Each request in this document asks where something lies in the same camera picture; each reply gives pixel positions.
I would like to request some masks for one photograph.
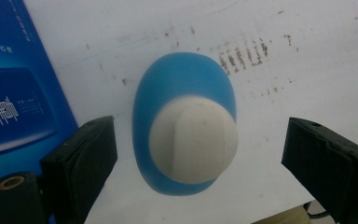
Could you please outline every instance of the round hole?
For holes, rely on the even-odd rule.
[[[0,190],[14,189],[17,186],[19,186],[22,182],[24,182],[24,180],[25,180],[24,176],[20,176],[20,175],[11,176],[0,183]]]

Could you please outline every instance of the blue box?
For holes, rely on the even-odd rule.
[[[77,129],[27,9],[0,0],[0,177],[39,160]]]

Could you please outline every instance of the white surface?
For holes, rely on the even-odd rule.
[[[166,176],[187,184],[216,179],[238,147],[234,119],[224,107],[198,96],[168,102],[149,134],[153,162]]]
[[[87,223],[251,223],[312,199],[280,164],[289,117],[358,144],[358,0],[25,2],[78,123],[116,117],[119,159]],[[220,62],[238,106],[234,161],[188,197],[148,187],[131,143],[140,78],[176,51]]]

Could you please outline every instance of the blue oval base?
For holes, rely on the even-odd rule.
[[[184,184],[164,175],[153,162],[148,138],[153,120],[171,100],[185,95],[213,100],[236,118],[234,92],[225,71],[214,60],[196,53],[172,53],[155,61],[136,92],[132,141],[136,161],[147,184],[167,195],[190,195],[209,188],[214,180]]]

